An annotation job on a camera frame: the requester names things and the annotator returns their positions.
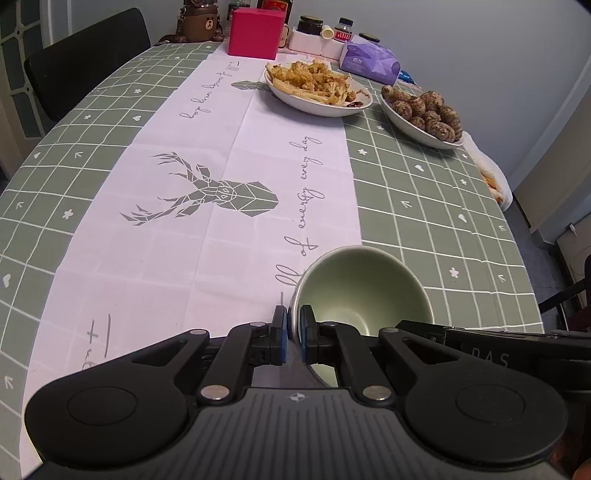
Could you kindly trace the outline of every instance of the black chair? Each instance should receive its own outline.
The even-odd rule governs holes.
[[[563,303],[582,291],[586,293],[587,306],[567,320]],[[556,309],[558,311],[557,327],[560,330],[591,332],[591,255],[585,259],[585,278],[544,300],[538,305],[538,308],[540,313]]]
[[[47,116],[57,122],[148,48],[144,17],[130,8],[34,53],[25,60],[25,72]]]

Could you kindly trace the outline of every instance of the bowl rim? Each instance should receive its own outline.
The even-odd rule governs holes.
[[[435,137],[434,135],[431,135],[430,133],[428,133],[428,132],[425,132],[425,130],[421,130],[419,127],[417,127],[417,126],[413,125],[411,122],[409,122],[408,120],[406,120],[406,119],[402,118],[400,115],[398,115],[398,114],[396,113],[396,110],[394,110],[394,109],[393,109],[393,108],[392,108],[392,107],[389,105],[389,103],[386,101],[386,99],[385,99],[385,98],[382,96],[382,94],[381,94],[381,93],[380,93],[379,95],[377,95],[377,97],[378,97],[378,103],[379,103],[380,105],[382,105],[382,107],[383,107],[383,108],[387,108],[387,109],[388,109],[388,110],[390,110],[390,111],[391,111],[391,112],[392,112],[394,115],[396,115],[396,116],[397,116],[397,117],[398,117],[400,120],[402,120],[403,122],[406,122],[406,123],[407,123],[409,126],[411,126],[412,128],[414,128],[414,129],[417,131],[417,134],[418,134],[418,135],[428,135],[428,136],[429,136],[429,137],[431,137],[432,139],[434,139],[434,140],[436,140],[436,141],[438,141],[438,142],[441,142],[441,143],[443,143],[443,144],[450,145],[450,146],[452,146],[452,147],[462,147],[462,146],[464,145],[464,135],[462,135],[462,137],[460,138],[460,140],[458,140],[457,142],[454,142],[454,143],[452,143],[452,142],[445,142],[445,141],[443,141],[443,140],[439,140],[439,139],[438,139],[437,137]]]
[[[291,63],[290,64],[278,63],[278,65],[286,66],[286,65],[291,65]],[[353,107],[350,107],[350,106],[338,106],[338,105],[325,105],[324,103],[315,102],[314,100],[310,100],[310,99],[307,99],[307,98],[302,98],[302,97],[298,97],[296,95],[291,95],[289,93],[282,92],[281,90],[279,90],[278,88],[276,88],[273,85],[273,79],[271,78],[271,75],[269,74],[269,72],[267,70],[265,70],[265,81],[267,82],[267,85],[269,86],[269,88],[272,89],[273,93],[275,93],[275,91],[278,91],[280,93],[283,93],[284,95],[289,95],[289,96],[291,96],[293,98],[296,98],[298,100],[302,100],[303,102],[307,102],[307,103],[310,103],[312,105],[318,105],[318,106],[321,106],[321,107],[328,107],[328,108],[331,108],[331,109],[346,110],[348,112],[360,112],[360,111],[365,110],[366,108],[369,108],[370,106],[372,106],[374,104],[374,96],[373,96],[373,94],[366,87],[364,87],[357,80],[355,80],[351,75],[349,75],[349,78],[353,82],[357,83],[357,85],[359,85],[359,87],[365,93],[367,93],[369,95],[369,102],[368,102],[367,105],[353,106]]]
[[[425,287],[423,287],[423,285],[421,284],[421,282],[419,281],[417,276],[413,273],[413,271],[410,268],[408,268],[402,261],[400,261],[394,255],[385,252],[384,250],[381,250],[381,249],[375,248],[375,247],[370,247],[369,245],[347,245],[345,247],[338,247],[338,248],[335,248],[334,250],[331,250],[330,252],[326,252],[325,254],[321,255],[316,260],[314,260],[314,262],[312,262],[310,264],[310,266],[306,269],[304,274],[300,277],[300,280],[298,281],[298,283],[296,285],[294,294],[291,298],[288,317],[289,317],[289,328],[290,328],[290,333],[291,333],[291,340],[295,343],[296,347],[298,348],[298,351],[301,351],[301,340],[300,340],[300,332],[299,332],[299,311],[297,308],[297,304],[300,301],[303,285],[306,283],[307,279],[312,274],[312,272],[318,267],[318,265],[320,265],[327,258],[330,258],[334,255],[341,254],[346,251],[356,251],[356,250],[371,252],[376,255],[380,255],[384,259],[393,261],[394,263],[398,264],[399,266],[402,267],[403,270],[406,270],[406,272],[408,274],[410,274],[410,276],[413,279],[413,281],[415,282],[415,284],[419,286],[419,290],[421,291],[421,293],[423,295],[423,299],[427,302],[427,306],[428,306],[429,313],[430,313],[430,322],[429,323],[433,324],[433,322],[435,321],[435,317],[433,314],[433,307],[431,306],[431,301],[429,300],[429,296],[427,295],[427,290],[425,290]],[[314,372],[312,370],[311,365],[306,365],[306,366],[308,367],[308,369],[310,371]]]

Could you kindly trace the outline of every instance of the white plate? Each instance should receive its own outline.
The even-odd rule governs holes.
[[[276,95],[276,97],[281,100],[282,102],[287,103],[288,105],[292,106],[293,108],[297,108],[298,110],[310,113],[312,115],[317,116],[349,116],[354,115],[355,113],[360,112],[361,110],[366,109],[369,107],[373,101],[374,97],[368,90],[361,85],[360,83],[353,80],[349,77],[349,86],[351,90],[357,92],[358,90],[364,91],[367,96],[363,95],[362,93],[358,93],[357,97],[355,98],[355,102],[363,102],[362,106],[357,107],[346,107],[346,106],[335,106],[335,105],[324,105],[323,103],[318,103],[313,100],[308,100],[301,97],[296,97],[295,95],[289,95],[281,90],[276,89],[273,87],[273,79],[269,75],[269,72],[265,71],[265,80],[267,81],[267,85],[271,89],[271,91]]]
[[[406,121],[404,118],[398,115],[391,106],[388,105],[388,102],[386,102],[386,100],[384,100],[381,95],[378,95],[378,97],[384,112],[386,115],[388,115],[388,118],[392,121],[396,128],[398,128],[402,133],[407,134],[413,140],[416,140],[417,142],[422,143],[428,147],[439,148],[441,150],[451,150],[453,148],[461,147],[464,144],[463,136],[455,143],[442,142],[438,138],[435,138],[420,128],[415,127],[411,122]]]

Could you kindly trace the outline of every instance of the glass pane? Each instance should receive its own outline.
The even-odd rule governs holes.
[[[39,0],[21,0],[21,22],[28,25],[39,20]]]
[[[22,131],[25,132],[25,137],[40,137],[41,133],[37,126],[37,120],[35,120],[35,114],[33,113],[29,96],[26,93],[17,93],[16,95],[12,95],[12,100],[17,109],[18,117],[21,120]]]
[[[25,47],[25,58],[29,58],[36,51],[43,49],[43,38],[41,37],[41,26],[36,25],[22,34],[22,43]]]
[[[54,126],[56,126],[57,122],[50,120],[50,118],[45,113],[45,110],[39,103],[39,99],[35,96],[35,105],[37,106],[37,112],[39,112],[39,118],[41,119],[41,126],[43,127],[44,134],[47,135],[49,130],[51,130]]]
[[[22,70],[21,53],[18,51],[18,40],[9,38],[2,44],[4,63],[8,75],[10,89],[15,90],[25,86],[25,74]]]
[[[0,38],[9,36],[17,27],[17,3],[8,2],[0,14]]]

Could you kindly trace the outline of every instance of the dining table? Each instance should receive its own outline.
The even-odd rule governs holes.
[[[344,245],[403,262],[437,324],[543,332],[465,149],[399,132],[382,85],[357,76],[369,108],[297,111],[268,88],[266,63],[212,42],[152,47],[69,112],[0,196],[0,478],[40,463],[24,409],[43,385],[191,328],[269,322]]]

